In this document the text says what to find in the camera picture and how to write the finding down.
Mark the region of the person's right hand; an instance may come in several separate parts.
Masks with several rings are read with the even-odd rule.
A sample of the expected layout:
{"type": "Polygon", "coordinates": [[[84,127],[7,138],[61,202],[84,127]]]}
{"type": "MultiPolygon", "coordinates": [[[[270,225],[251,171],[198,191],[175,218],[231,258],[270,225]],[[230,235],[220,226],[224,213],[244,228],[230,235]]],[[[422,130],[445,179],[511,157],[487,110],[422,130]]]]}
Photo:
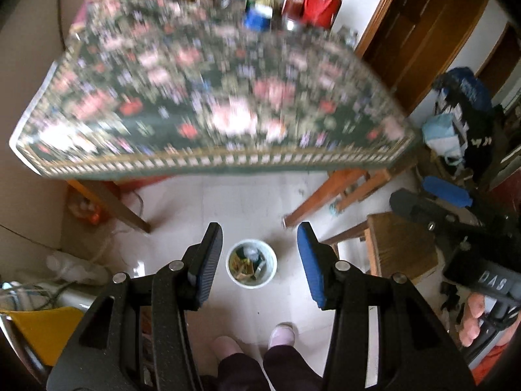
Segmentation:
{"type": "Polygon", "coordinates": [[[464,315],[460,323],[458,337],[461,344],[468,348],[480,335],[480,317],[485,312],[485,297],[471,293],[465,303],[464,315]]]}

